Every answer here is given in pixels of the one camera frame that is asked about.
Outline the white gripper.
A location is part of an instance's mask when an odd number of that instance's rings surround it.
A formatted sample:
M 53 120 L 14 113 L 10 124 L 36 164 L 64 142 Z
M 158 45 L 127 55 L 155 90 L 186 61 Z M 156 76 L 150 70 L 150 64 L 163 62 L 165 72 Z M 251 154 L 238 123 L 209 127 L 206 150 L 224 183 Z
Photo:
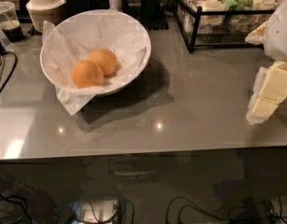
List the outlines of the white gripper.
M 287 0 L 273 12 L 268 21 L 250 32 L 245 41 L 253 45 L 264 43 L 265 55 L 275 61 L 261 67 L 253 84 L 253 95 L 248 104 L 246 120 L 261 124 L 268 120 L 287 98 Z

